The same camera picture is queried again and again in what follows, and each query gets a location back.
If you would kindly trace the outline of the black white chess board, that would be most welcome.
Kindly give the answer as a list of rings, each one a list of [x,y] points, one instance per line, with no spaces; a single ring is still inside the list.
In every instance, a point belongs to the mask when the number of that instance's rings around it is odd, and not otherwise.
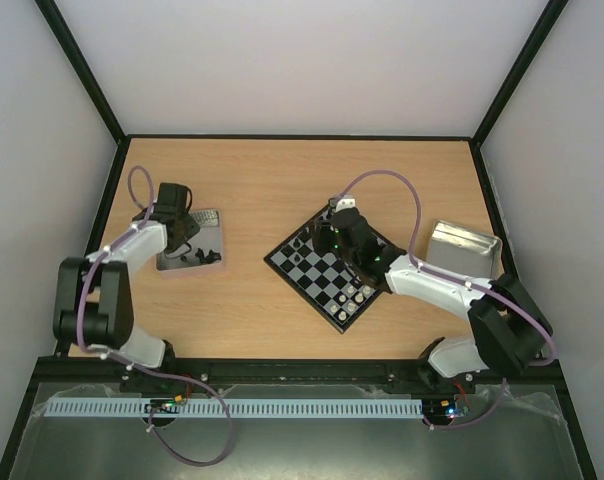
[[[381,295],[379,290],[365,286],[352,272],[332,253],[318,255],[313,249],[309,230],[310,221],[306,221],[285,240],[264,257],[264,262],[318,314],[330,323],[339,333],[345,333],[354,322]],[[301,245],[295,249],[292,245],[298,238]],[[294,263],[294,256],[302,257],[300,263]],[[349,295],[347,288],[353,286],[355,292]],[[355,296],[361,293],[364,301],[358,304]],[[345,295],[347,300],[340,304],[338,298]],[[347,304],[352,301],[356,308],[349,312]],[[331,312],[331,306],[337,305],[338,312]],[[338,315],[344,311],[345,321]]]

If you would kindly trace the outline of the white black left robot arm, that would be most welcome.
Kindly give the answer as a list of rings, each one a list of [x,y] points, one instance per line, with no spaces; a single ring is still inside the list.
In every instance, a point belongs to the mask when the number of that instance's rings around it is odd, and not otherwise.
[[[158,369],[169,344],[135,325],[131,281],[161,253],[173,253],[200,227],[191,217],[192,191],[162,183],[156,201],[132,219],[115,241],[84,257],[68,257],[58,269],[53,334],[102,359],[131,369]]]

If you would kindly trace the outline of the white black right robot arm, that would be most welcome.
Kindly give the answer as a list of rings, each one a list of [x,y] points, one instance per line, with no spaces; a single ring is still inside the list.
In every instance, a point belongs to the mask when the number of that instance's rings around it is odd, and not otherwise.
[[[309,230],[314,250],[335,255],[365,286],[422,300],[469,323],[469,336],[427,347],[418,367],[425,389],[440,391],[453,377],[473,371],[510,378],[553,362],[552,328],[518,279],[474,278],[425,263],[381,243],[355,207],[313,220]]]

